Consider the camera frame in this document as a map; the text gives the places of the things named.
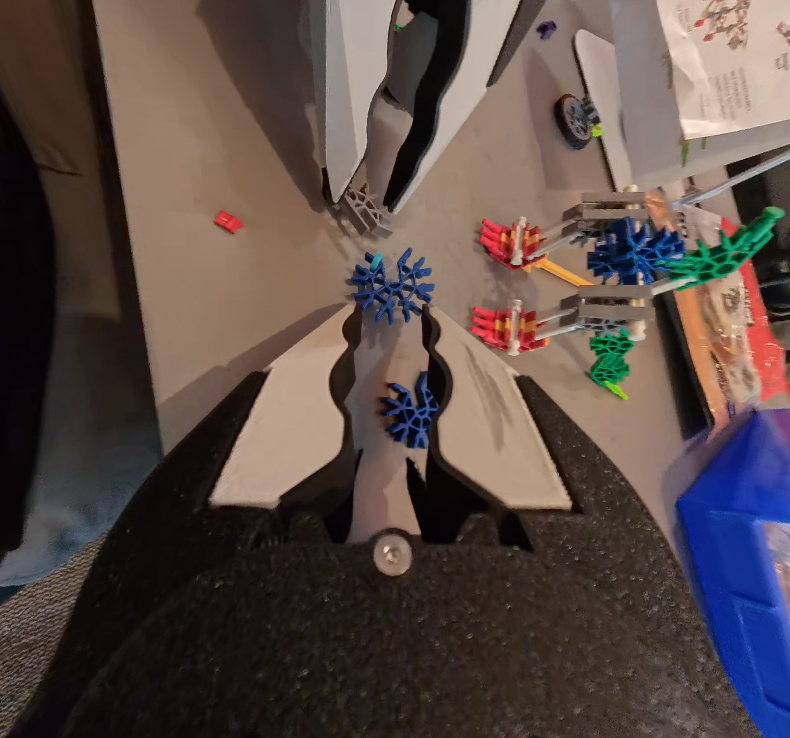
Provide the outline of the toy dinosaur model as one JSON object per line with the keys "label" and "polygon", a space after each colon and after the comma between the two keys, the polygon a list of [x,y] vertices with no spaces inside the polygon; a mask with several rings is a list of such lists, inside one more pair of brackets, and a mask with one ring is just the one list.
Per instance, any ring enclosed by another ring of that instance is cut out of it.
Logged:
{"label": "toy dinosaur model", "polygon": [[616,218],[620,211],[612,201],[584,202],[571,210],[562,236],[552,242],[538,227],[529,227],[524,217],[510,227],[484,219],[479,242],[510,270],[543,267],[556,247],[593,240],[586,263],[600,283],[578,284],[570,305],[558,307],[555,313],[526,311],[519,299],[506,310],[474,307],[470,332],[509,356],[543,348],[550,338],[563,334],[591,333],[589,348],[596,359],[588,377],[620,400],[628,400],[622,388],[630,375],[626,357],[645,338],[653,300],[738,273],[768,244],[785,215],[768,207],[730,234],[720,229],[716,246],[698,239],[696,248],[688,249],[677,230],[655,228],[650,219],[636,214]]}

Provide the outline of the long yellow rod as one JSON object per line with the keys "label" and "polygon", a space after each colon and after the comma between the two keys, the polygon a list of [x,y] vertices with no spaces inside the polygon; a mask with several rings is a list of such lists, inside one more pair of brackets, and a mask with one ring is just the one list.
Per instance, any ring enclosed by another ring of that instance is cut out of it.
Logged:
{"label": "long yellow rod", "polygon": [[529,262],[526,265],[522,266],[521,269],[527,273],[530,273],[534,269],[542,270],[543,272],[546,272],[547,274],[550,274],[553,277],[557,277],[558,279],[561,279],[562,281],[576,288],[589,287],[593,285],[591,281],[583,277],[579,277],[573,272],[564,269],[563,267],[557,265],[556,263],[545,257],[538,259],[536,261]]}

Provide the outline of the white booklet stand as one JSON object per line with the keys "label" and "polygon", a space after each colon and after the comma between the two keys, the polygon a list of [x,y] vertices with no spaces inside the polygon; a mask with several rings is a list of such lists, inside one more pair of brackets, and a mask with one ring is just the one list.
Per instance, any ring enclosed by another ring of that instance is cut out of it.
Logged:
{"label": "white booklet stand", "polygon": [[665,39],[657,25],[647,30],[648,45],[630,43],[636,56],[625,55],[592,32],[574,36],[585,98],[598,112],[611,183],[615,190],[637,184],[642,189],[667,187],[716,171],[765,149],[788,151],[788,121],[762,129],[730,133],[705,147],[687,137],[679,122],[674,89],[667,88],[666,68],[653,48]]}

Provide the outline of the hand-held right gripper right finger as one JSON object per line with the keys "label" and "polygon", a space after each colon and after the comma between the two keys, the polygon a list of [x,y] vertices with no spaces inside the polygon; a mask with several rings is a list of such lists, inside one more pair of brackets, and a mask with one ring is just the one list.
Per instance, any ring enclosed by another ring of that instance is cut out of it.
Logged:
{"label": "hand-held right gripper right finger", "polygon": [[569,515],[574,499],[518,373],[437,307],[425,307],[427,385],[438,402],[421,480],[421,539],[530,545],[522,515]]}

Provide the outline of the grey clip connector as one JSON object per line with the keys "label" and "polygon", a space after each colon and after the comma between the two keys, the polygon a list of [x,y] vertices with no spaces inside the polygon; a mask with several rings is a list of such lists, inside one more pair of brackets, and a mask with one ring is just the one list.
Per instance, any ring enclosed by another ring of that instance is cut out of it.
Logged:
{"label": "grey clip connector", "polygon": [[389,212],[377,204],[367,183],[345,190],[339,208],[359,235],[388,239],[393,233]]}

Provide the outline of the toy kit plastic bag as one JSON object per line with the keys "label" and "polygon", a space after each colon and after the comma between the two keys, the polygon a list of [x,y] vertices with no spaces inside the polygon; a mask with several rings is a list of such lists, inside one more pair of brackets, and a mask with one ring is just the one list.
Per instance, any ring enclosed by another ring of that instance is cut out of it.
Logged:
{"label": "toy kit plastic bag", "polygon": [[696,205],[646,194],[658,230],[686,251],[652,285],[683,437],[719,431],[745,410],[786,392],[785,350],[769,328],[752,259],[766,254],[784,213],[774,207],[739,225]]}

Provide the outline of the person's leg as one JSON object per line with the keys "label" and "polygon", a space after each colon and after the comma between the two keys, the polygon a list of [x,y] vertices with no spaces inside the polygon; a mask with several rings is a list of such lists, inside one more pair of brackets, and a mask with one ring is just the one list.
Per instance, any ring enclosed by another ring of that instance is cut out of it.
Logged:
{"label": "person's leg", "polygon": [[161,457],[144,344],[119,321],[58,314],[24,534],[2,561],[2,589],[99,539]]}

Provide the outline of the model instruction booklet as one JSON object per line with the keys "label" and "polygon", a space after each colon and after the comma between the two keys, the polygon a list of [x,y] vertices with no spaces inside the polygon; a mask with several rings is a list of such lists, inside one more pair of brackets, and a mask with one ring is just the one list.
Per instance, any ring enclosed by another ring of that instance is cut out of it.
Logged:
{"label": "model instruction booklet", "polygon": [[609,1],[638,182],[788,147],[788,0]]}

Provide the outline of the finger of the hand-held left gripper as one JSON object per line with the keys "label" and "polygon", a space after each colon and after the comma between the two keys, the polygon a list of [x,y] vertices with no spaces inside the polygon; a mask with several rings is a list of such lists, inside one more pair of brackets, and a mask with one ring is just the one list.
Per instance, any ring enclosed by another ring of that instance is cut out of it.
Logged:
{"label": "finger of the hand-held left gripper", "polygon": [[370,140],[404,0],[311,0],[311,60],[322,194],[338,205]]}
{"label": "finger of the hand-held left gripper", "polygon": [[433,50],[383,204],[399,213],[486,93],[521,0],[441,0]]}

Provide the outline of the small black toy wheel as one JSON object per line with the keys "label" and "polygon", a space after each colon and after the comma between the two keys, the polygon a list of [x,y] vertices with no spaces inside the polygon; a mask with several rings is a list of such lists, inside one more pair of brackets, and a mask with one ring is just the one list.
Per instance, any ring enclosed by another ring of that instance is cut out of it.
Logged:
{"label": "small black toy wheel", "polygon": [[575,95],[562,95],[553,106],[553,115],[562,139],[572,150],[583,150],[593,140],[593,123]]}

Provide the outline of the plain blue plastic bin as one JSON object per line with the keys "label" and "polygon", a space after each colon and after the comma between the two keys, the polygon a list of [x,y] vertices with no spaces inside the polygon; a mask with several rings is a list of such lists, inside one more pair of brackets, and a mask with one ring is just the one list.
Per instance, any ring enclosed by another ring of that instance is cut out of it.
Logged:
{"label": "plain blue plastic bin", "polygon": [[753,412],[676,506],[717,654],[763,736],[789,736],[789,413]]}

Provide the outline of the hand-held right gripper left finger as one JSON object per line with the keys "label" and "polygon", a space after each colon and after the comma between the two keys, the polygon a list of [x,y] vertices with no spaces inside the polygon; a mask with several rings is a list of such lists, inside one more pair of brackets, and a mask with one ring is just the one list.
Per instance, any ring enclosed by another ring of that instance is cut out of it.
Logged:
{"label": "hand-held right gripper left finger", "polygon": [[346,400],[356,381],[361,308],[347,303],[262,371],[262,387],[213,487],[213,508],[317,515],[347,541],[357,473]]}

